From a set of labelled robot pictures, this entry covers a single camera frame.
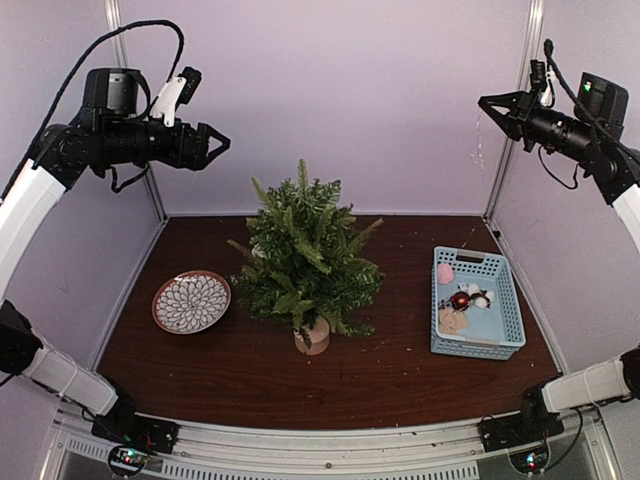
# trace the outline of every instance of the pink ball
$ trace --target pink ball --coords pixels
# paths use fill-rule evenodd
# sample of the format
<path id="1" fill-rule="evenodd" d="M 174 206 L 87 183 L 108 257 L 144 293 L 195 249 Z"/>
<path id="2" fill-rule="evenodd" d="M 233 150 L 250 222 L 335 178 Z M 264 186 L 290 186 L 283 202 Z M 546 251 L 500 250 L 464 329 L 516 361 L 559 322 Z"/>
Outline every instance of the pink ball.
<path id="1" fill-rule="evenodd" d="M 453 282 L 455 278 L 455 273 L 453 273 L 453 268 L 448 263 L 441 263 L 438 265 L 438 283 L 440 285 L 447 285 L 448 283 Z"/>

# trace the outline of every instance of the blue plastic basket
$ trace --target blue plastic basket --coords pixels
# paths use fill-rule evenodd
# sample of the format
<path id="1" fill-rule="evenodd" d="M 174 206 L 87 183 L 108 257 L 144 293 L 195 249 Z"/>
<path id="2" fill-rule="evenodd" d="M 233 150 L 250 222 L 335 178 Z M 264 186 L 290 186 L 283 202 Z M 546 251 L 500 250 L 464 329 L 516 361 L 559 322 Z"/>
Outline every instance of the blue plastic basket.
<path id="1" fill-rule="evenodd" d="M 448 285 L 438 284 L 437 265 L 441 263 L 451 265 L 455 273 Z M 493 290 L 495 300 L 488 309 L 469 308 L 465 312 L 469 327 L 458 330 L 459 335 L 447 335 L 438 329 L 438 305 L 458 291 L 459 283 L 476 283 L 483 290 Z M 432 284 L 432 352 L 508 360 L 526 343 L 511 269 L 502 255 L 436 247 Z"/>

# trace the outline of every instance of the black cable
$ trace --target black cable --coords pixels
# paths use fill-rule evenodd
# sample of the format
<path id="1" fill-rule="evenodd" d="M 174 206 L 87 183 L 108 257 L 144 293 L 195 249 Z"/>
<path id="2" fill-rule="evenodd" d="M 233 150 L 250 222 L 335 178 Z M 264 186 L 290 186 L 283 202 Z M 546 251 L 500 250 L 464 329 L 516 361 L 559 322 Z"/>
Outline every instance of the black cable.
<path id="1" fill-rule="evenodd" d="M 547 172 L 549 174 L 549 176 L 551 176 L 551 178 L 553 178 L 556 182 L 558 182 L 560 185 L 562 185 L 567 190 L 576 190 L 578 188 L 578 166 L 579 166 L 578 164 L 576 164 L 576 169 L 573 171 L 573 185 L 567 185 L 562 180 L 560 180 L 558 177 L 556 177 L 556 175 L 551 170 L 549 170 L 547 165 L 544 163 L 544 160 L 542 158 L 542 145 L 540 145 L 538 147 L 538 158 L 540 159 L 540 163 L 542 164 L 542 168 L 544 168 L 545 172 Z"/>
<path id="2" fill-rule="evenodd" d="M 73 403 L 75 403 L 76 405 L 78 405 L 81 409 L 82 409 L 82 418 L 83 420 L 85 420 L 86 422 L 95 422 L 98 424 L 98 426 L 100 426 L 105 432 L 107 432 L 109 435 L 111 435 L 112 437 L 114 437 L 117 441 L 121 442 L 122 444 L 126 445 L 126 446 L 131 446 L 133 447 L 133 443 L 130 440 L 127 440 L 125 437 L 123 437 L 122 435 L 118 435 L 117 433 L 115 433 L 113 430 L 111 430 L 109 427 L 107 427 L 99 418 L 97 415 L 93 414 L 87 407 L 85 407 L 84 405 L 76 402 L 75 400 L 71 400 Z"/>
<path id="3" fill-rule="evenodd" d="M 25 152 L 24 156 L 22 157 L 22 160 L 20 161 L 20 163 L 18 165 L 18 168 L 16 168 L 16 170 L 13 172 L 13 174 L 11 175 L 11 178 L 9 179 L 9 182 L 5 186 L 5 189 L 2 192 L 2 199 L 6 198 L 7 194 L 9 193 L 9 190 L 11 190 L 11 187 L 13 186 L 13 184 L 16 181 L 16 179 L 18 178 L 18 175 L 20 175 L 20 172 L 22 171 L 22 168 L 24 167 L 25 163 L 29 159 L 29 155 L 31 154 L 31 151 L 35 147 L 36 143 L 38 143 L 38 141 L 40 140 L 40 137 L 44 133 L 44 130 L 47 128 L 47 126 L 49 124 L 49 120 L 51 120 L 51 117 L 55 113 L 55 110 L 58 107 L 58 104 L 60 103 L 62 95 L 64 94 L 65 90 L 67 89 L 67 87 L 71 83 L 71 80 L 73 79 L 75 74 L 78 72 L 78 70 L 80 69 L 80 67 L 84 63 L 84 61 L 89 57 L 89 55 L 101 43 L 109 40 L 110 38 L 116 37 L 116 36 L 126 32 L 127 30 L 133 30 L 134 28 L 149 27 L 149 26 L 165 26 L 165 27 L 169 27 L 173 31 L 175 31 L 176 35 L 178 36 L 178 49 L 176 51 L 176 55 L 175 55 L 173 64 L 171 65 L 171 70 L 169 72 L 169 76 L 167 78 L 167 81 L 170 80 L 171 77 L 173 77 L 173 74 L 174 74 L 175 69 L 176 69 L 176 67 L 178 65 L 178 62 L 180 61 L 180 57 L 182 56 L 182 51 L 184 50 L 184 34 L 182 33 L 182 30 L 180 30 L 180 27 L 178 27 L 178 25 L 176 25 L 175 23 L 171 22 L 170 20 L 141 20 L 141 21 L 133 22 L 133 23 L 130 23 L 130 24 L 125 25 L 123 27 L 117 28 L 117 29 L 113 30 L 112 32 L 109 32 L 109 33 L 99 37 L 97 40 L 95 40 L 89 46 L 89 48 L 87 48 L 85 50 L 85 52 L 80 56 L 80 58 L 78 58 L 78 60 L 76 61 L 76 64 L 73 66 L 73 68 L 71 69 L 71 71 L 69 72 L 67 77 L 62 82 L 62 85 L 60 86 L 60 88 L 56 92 L 56 95 L 55 95 L 55 97 L 53 99 L 53 103 L 49 107 L 49 111 L 45 115 L 44 120 L 42 121 L 42 124 L 40 125 L 40 128 L 38 128 L 38 131 L 36 132 L 36 134 L 34 135 L 33 139 L 31 140 L 31 143 L 29 144 L 29 148 L 27 148 L 27 151 Z"/>
<path id="4" fill-rule="evenodd" d="M 140 173 L 131 177 L 128 180 L 125 180 L 124 182 L 122 182 L 122 184 L 118 185 L 118 170 L 116 170 L 116 167 L 112 166 L 111 167 L 111 191 L 113 193 L 120 193 L 129 185 L 133 185 L 138 180 L 141 180 L 147 174 L 148 171 L 149 171 L 149 164 L 147 163 Z"/>
<path id="5" fill-rule="evenodd" d="M 12 378 L 14 378 L 16 375 L 15 374 L 11 374 L 9 376 L 7 376 L 3 381 L 0 382 L 0 388 L 4 387 L 7 383 L 9 383 L 11 381 Z"/>
<path id="6" fill-rule="evenodd" d="M 602 125 L 600 125 L 598 119 L 596 119 L 596 117 L 594 117 L 591 112 L 587 110 L 585 106 L 582 105 L 582 103 L 580 103 L 578 97 L 576 97 L 576 95 L 571 90 L 571 87 L 569 87 L 569 84 L 562 76 L 562 72 L 558 68 L 558 64 L 553 59 L 553 42 L 548 38 L 544 41 L 544 55 L 545 57 L 547 57 L 547 64 L 551 65 L 551 68 L 553 68 L 553 71 L 555 72 L 556 77 L 558 78 L 558 82 L 560 82 L 560 85 L 562 86 L 562 89 L 567 93 L 578 110 L 580 110 L 580 113 L 587 117 L 591 122 L 591 125 L 593 125 L 593 127 L 598 130 L 598 132 L 600 132 L 607 140 L 613 142 L 620 150 L 622 150 L 627 156 L 629 156 L 629 158 L 640 165 L 640 159 L 636 158 L 635 154 L 628 147 L 620 142 L 620 140 L 614 138 Z"/>
<path id="7" fill-rule="evenodd" d="M 544 473 L 547 473 L 552 468 L 556 468 L 558 465 L 560 465 L 560 463 L 565 458 L 567 458 L 567 456 L 571 453 L 573 448 L 576 446 L 576 443 L 578 443 L 578 440 L 580 439 L 580 434 L 582 433 L 582 427 L 584 427 L 584 418 L 582 417 L 582 412 L 580 410 L 578 410 L 577 408 L 574 408 L 573 411 L 575 411 L 578 414 L 578 416 L 580 417 L 580 426 L 578 427 L 578 432 L 576 433 L 576 436 L 573 437 L 573 441 L 571 442 L 571 445 L 569 445 L 569 448 L 567 448 L 565 450 L 565 452 L 562 455 L 560 455 L 560 458 L 558 458 L 558 460 L 556 460 L 551 465 L 546 467 L 544 469 Z"/>

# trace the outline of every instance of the wooden table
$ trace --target wooden table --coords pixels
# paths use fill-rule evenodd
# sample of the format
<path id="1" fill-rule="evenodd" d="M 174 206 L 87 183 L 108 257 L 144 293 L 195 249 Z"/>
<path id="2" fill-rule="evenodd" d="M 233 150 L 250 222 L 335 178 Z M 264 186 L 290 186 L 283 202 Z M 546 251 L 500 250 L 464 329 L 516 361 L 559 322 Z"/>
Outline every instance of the wooden table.
<path id="1" fill-rule="evenodd" d="M 306 357 L 281 326 L 247 317 L 234 298 L 195 335 L 172 335 L 151 316 L 157 289 L 188 270 L 226 278 L 242 264 L 226 244 L 248 241 L 244 218 L 169 222 L 129 298 L 99 371 L 143 413 L 242 427 L 349 429 L 425 425 L 519 409 L 529 386 L 557 374 L 520 301 L 527 345 L 507 362 L 430 352 L 431 266 L 437 245 L 498 252 L 476 217 L 385 217 L 363 255 L 386 273 L 375 304 L 354 315 L 376 332 L 334 335 Z"/>

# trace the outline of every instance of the small potted plant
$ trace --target small potted plant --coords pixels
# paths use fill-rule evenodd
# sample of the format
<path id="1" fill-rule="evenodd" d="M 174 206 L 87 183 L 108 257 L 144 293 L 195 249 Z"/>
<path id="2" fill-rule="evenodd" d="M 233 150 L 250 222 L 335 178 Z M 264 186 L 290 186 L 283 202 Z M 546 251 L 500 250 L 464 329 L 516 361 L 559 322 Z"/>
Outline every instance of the small potted plant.
<path id="1" fill-rule="evenodd" d="M 338 206 L 340 181 L 309 183 L 304 160 L 297 184 L 286 179 L 265 190 L 252 181 L 264 207 L 247 218 L 251 245 L 229 240 L 247 260 L 231 278 L 243 305 L 253 317 L 291 328 L 306 354 L 324 351 L 329 331 L 371 335 L 373 327 L 350 321 L 348 314 L 370 305 L 380 289 L 382 274 L 360 251 L 382 219 L 356 230 L 353 205 Z"/>

